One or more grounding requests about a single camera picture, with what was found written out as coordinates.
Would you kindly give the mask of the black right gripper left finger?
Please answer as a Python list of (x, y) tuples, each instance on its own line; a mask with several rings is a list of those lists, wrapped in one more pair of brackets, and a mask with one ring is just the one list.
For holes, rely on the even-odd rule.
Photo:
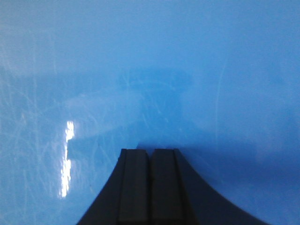
[(118, 162), (80, 225), (148, 225), (149, 159), (145, 150), (122, 149)]

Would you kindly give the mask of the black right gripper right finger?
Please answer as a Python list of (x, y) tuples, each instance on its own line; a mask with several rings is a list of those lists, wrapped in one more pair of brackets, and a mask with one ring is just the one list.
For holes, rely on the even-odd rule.
[(263, 225), (210, 186), (178, 149), (151, 157), (151, 222), (154, 225)]

